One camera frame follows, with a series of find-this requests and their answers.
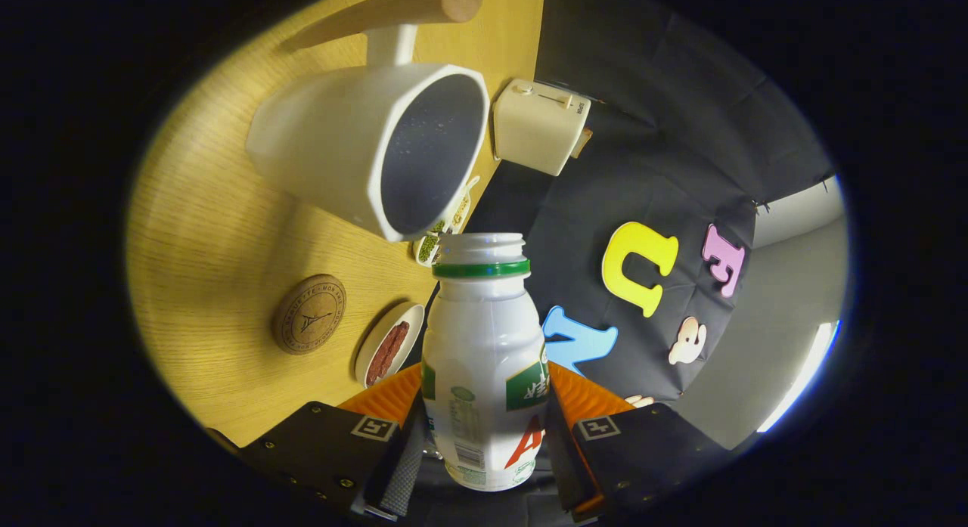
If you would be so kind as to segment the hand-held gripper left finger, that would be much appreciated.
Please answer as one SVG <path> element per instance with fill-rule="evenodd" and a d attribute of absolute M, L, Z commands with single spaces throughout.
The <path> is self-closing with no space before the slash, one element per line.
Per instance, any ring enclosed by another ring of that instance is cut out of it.
<path fill-rule="evenodd" d="M 309 401 L 242 447 L 256 471 L 346 516 L 407 516 L 427 418 L 414 365 L 338 406 Z"/>

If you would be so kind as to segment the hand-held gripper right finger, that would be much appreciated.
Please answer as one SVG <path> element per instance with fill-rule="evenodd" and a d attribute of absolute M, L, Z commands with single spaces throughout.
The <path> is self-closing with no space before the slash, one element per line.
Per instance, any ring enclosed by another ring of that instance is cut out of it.
<path fill-rule="evenodd" d="M 548 368 L 544 448 L 574 520 L 639 516 L 730 461 L 669 406 L 636 407 L 557 363 Z"/>

